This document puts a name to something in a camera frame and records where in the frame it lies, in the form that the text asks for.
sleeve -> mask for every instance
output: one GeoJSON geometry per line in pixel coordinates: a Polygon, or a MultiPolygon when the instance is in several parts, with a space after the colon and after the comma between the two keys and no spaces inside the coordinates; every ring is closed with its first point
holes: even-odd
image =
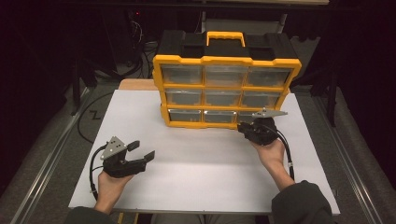
{"type": "Polygon", "coordinates": [[[86,207],[76,207],[67,214],[64,224],[114,224],[110,216],[86,207]]]}
{"type": "Polygon", "coordinates": [[[276,224],[334,223],[329,202],[317,185],[307,181],[280,191],[272,201],[272,211],[276,224]]]}

metal clip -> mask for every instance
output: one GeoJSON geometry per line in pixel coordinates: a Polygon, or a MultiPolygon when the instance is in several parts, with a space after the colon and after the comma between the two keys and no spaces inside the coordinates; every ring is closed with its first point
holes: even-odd
{"type": "Polygon", "coordinates": [[[285,111],[269,110],[269,109],[266,109],[265,107],[263,107],[261,111],[253,113],[252,117],[253,118],[273,118],[276,116],[282,116],[282,115],[287,115],[287,114],[288,114],[288,112],[285,112],[285,111]]]}

hand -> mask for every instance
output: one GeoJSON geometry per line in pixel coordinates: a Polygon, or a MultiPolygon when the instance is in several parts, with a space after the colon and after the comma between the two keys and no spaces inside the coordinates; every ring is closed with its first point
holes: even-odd
{"type": "Polygon", "coordinates": [[[110,214],[116,202],[119,200],[125,185],[134,177],[128,175],[122,178],[115,178],[102,171],[99,174],[98,200],[95,210],[110,214]]]}
{"type": "Polygon", "coordinates": [[[260,161],[267,170],[279,165],[283,167],[285,146],[283,146],[283,143],[280,140],[276,139],[274,142],[266,146],[260,146],[253,142],[250,142],[250,144],[257,149],[260,161]]]}
{"type": "Polygon", "coordinates": [[[283,165],[285,146],[280,140],[276,139],[266,146],[259,146],[253,142],[250,143],[256,148],[262,165],[270,173],[279,190],[285,189],[295,183],[283,165]]]}

black cable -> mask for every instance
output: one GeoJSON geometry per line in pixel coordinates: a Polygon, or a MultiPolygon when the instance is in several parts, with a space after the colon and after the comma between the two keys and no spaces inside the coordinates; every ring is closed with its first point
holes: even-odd
{"type": "Polygon", "coordinates": [[[103,168],[103,166],[98,166],[98,167],[94,168],[92,171],[95,171],[95,170],[100,169],[100,168],[103,168]]]}
{"type": "Polygon", "coordinates": [[[145,48],[144,51],[145,52],[155,52],[157,50],[158,46],[155,47],[151,47],[151,48],[145,48]]]}
{"type": "Polygon", "coordinates": [[[196,25],[196,27],[195,27],[195,30],[194,30],[194,33],[197,33],[198,32],[198,26],[199,26],[199,24],[201,23],[201,19],[202,19],[202,17],[203,17],[203,12],[200,12],[199,13],[199,18],[198,18],[198,22],[197,22],[197,25],[196,25]]]}
{"type": "Polygon", "coordinates": [[[102,72],[105,73],[106,75],[109,75],[109,76],[111,76],[111,77],[114,77],[114,78],[115,78],[116,80],[118,80],[118,81],[122,81],[122,80],[123,80],[123,77],[120,76],[120,74],[114,72],[113,70],[107,69],[107,68],[103,67],[102,65],[100,65],[100,64],[98,64],[98,63],[95,63],[95,62],[93,62],[93,61],[91,61],[91,60],[89,60],[89,59],[83,59],[83,60],[84,60],[84,62],[87,63],[90,67],[92,67],[93,70],[102,71],[102,72]]]}
{"type": "Polygon", "coordinates": [[[93,183],[93,178],[92,178],[92,173],[93,173],[93,161],[95,160],[96,155],[104,150],[106,148],[107,145],[104,145],[102,147],[99,147],[92,155],[91,157],[91,164],[90,164],[90,184],[91,184],[91,193],[93,194],[93,197],[95,198],[95,200],[98,200],[98,192],[96,191],[96,186],[93,183]]]}
{"type": "Polygon", "coordinates": [[[139,60],[137,61],[137,66],[134,69],[131,69],[129,72],[122,74],[122,77],[127,77],[135,72],[137,72],[137,70],[139,70],[141,67],[143,66],[143,60],[141,58],[139,58],[139,60]]]}
{"type": "Polygon", "coordinates": [[[283,143],[283,145],[285,146],[285,150],[286,150],[286,156],[288,157],[288,166],[289,166],[289,173],[290,173],[290,177],[291,179],[294,180],[294,168],[293,168],[293,161],[291,160],[291,153],[290,153],[290,148],[289,148],[289,143],[286,140],[285,135],[283,135],[283,133],[280,130],[276,130],[274,131],[273,129],[271,129],[270,127],[261,124],[263,127],[265,127],[266,129],[268,129],[270,132],[276,134],[276,136],[280,139],[280,141],[283,143]]]}
{"type": "Polygon", "coordinates": [[[139,76],[137,78],[140,78],[142,76],[143,76],[143,67],[140,69],[140,73],[139,73],[139,76]]]}
{"type": "Polygon", "coordinates": [[[149,57],[148,57],[148,55],[146,54],[145,51],[143,51],[143,54],[145,55],[146,61],[148,63],[148,78],[151,78],[152,77],[152,73],[151,73],[152,67],[150,66],[149,57]]]}
{"type": "Polygon", "coordinates": [[[92,101],[90,104],[88,104],[87,107],[85,107],[85,109],[81,112],[81,115],[80,115],[79,118],[78,118],[78,122],[77,122],[78,134],[79,134],[83,139],[85,139],[87,142],[89,142],[89,143],[91,143],[91,144],[93,144],[93,141],[90,140],[89,138],[87,138],[84,134],[82,134],[81,129],[80,129],[80,127],[79,127],[79,124],[81,123],[81,118],[82,118],[82,116],[85,114],[85,112],[87,111],[87,109],[88,109],[91,105],[93,105],[95,102],[97,102],[97,101],[99,101],[100,99],[102,99],[102,98],[104,98],[104,97],[106,97],[106,96],[108,96],[108,95],[111,95],[111,94],[113,94],[113,93],[114,93],[114,91],[113,91],[113,92],[106,93],[106,94],[104,94],[104,95],[102,95],[102,96],[96,98],[94,101],[92,101]]]}

white board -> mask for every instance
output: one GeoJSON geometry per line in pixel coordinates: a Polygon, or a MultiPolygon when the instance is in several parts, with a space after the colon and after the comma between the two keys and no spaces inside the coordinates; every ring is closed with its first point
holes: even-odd
{"type": "MultiPolygon", "coordinates": [[[[156,151],[146,172],[128,183],[115,209],[151,213],[271,213],[271,201],[278,189],[261,165],[256,150],[241,133],[167,127],[160,104],[157,91],[115,91],[69,207],[94,206],[88,178],[91,156],[115,135],[125,144],[140,140],[140,147],[127,153],[128,161],[156,151]]],[[[340,214],[294,94],[287,96],[282,110],[289,114],[276,117],[276,127],[289,142],[296,182],[318,184],[332,212],[340,214]]],[[[102,161],[97,156],[94,167],[100,165],[102,161]]],[[[99,172],[93,174],[95,183],[99,172]]]]}

